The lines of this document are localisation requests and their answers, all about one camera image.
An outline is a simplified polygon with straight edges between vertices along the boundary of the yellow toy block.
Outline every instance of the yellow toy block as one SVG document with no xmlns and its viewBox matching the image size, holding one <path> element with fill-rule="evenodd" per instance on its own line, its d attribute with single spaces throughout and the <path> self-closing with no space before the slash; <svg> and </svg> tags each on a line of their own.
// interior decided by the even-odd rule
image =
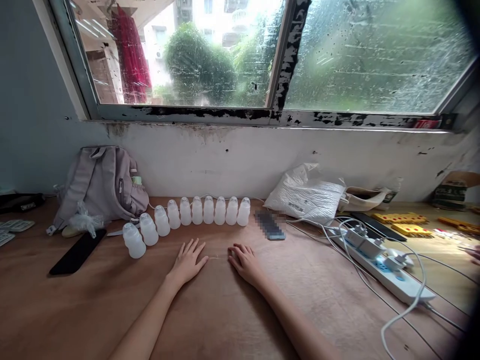
<svg viewBox="0 0 480 360">
<path fill-rule="evenodd" d="M 380 214 L 375 213 L 371 216 L 375 220 L 382 224 L 426 224 L 429 220 L 423 216 L 414 212 L 405 214 Z"/>
<path fill-rule="evenodd" d="M 391 228 L 408 237 L 431 238 L 433 236 L 433 232 L 418 225 L 393 224 Z"/>
</svg>

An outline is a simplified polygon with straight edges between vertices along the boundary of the gray backpack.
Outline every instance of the gray backpack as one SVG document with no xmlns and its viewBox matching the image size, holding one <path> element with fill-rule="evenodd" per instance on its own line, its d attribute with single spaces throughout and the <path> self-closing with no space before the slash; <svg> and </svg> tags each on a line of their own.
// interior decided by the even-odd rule
<svg viewBox="0 0 480 360">
<path fill-rule="evenodd" d="M 85 203 L 89 215 L 101 215 L 105 223 L 136 218 L 149 204 L 145 188 L 132 181 L 137 175 L 137 162 L 124 148 L 82 147 L 58 194 L 60 208 L 47 233 L 67 226 L 79 201 Z"/>
</svg>

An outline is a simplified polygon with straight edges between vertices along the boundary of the glass pane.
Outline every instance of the glass pane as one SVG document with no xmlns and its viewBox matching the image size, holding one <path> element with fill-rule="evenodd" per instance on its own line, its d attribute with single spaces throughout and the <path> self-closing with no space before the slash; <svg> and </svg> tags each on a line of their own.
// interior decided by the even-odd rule
<svg viewBox="0 0 480 360">
<path fill-rule="evenodd" d="M 262 108 L 284 1 L 70 4 L 100 103 Z"/>
<path fill-rule="evenodd" d="M 451 0 L 313 0 L 285 109 L 432 113 L 474 58 Z"/>
</svg>

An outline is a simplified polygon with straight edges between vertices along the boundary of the black phone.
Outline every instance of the black phone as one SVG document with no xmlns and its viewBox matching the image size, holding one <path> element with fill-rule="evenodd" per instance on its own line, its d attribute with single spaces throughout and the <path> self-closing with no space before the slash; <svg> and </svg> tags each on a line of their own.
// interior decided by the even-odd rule
<svg viewBox="0 0 480 360">
<path fill-rule="evenodd" d="M 256 211 L 255 218 L 268 240 L 285 240 L 285 234 L 268 211 Z"/>
<path fill-rule="evenodd" d="M 378 235 L 380 235 L 382 238 L 392 238 L 401 242 L 407 241 L 407 239 L 399 233 L 386 227 L 381 222 L 375 220 L 373 217 L 370 217 L 367 214 L 364 214 L 363 212 L 351 212 L 350 216 L 364 223 L 367 228 L 367 233 L 369 232 L 369 230 L 372 230 Z"/>
<path fill-rule="evenodd" d="M 84 233 L 55 266 L 50 269 L 49 274 L 70 275 L 75 273 L 80 269 L 85 260 L 87 260 L 106 233 L 107 230 L 105 229 L 97 230 L 95 238 L 93 238 L 89 232 Z"/>
</svg>

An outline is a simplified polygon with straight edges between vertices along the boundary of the white power strip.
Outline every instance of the white power strip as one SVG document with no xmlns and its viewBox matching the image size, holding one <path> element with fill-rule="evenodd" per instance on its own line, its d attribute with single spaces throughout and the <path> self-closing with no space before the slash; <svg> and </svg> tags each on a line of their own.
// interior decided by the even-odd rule
<svg viewBox="0 0 480 360">
<path fill-rule="evenodd" d="M 345 249 L 341 236 L 334 236 L 331 239 L 336 242 L 341 249 Z M 369 258 L 360 250 L 353 247 L 349 241 L 346 242 L 346 245 L 350 256 L 372 274 L 402 303 L 410 305 L 414 302 L 421 285 L 416 279 L 403 270 L 390 270 L 384 265 L 386 257 L 383 255 L 379 255 L 376 258 Z M 424 288 L 418 302 L 420 304 L 427 303 L 434 299 L 435 296 L 436 295 L 433 292 Z"/>
</svg>

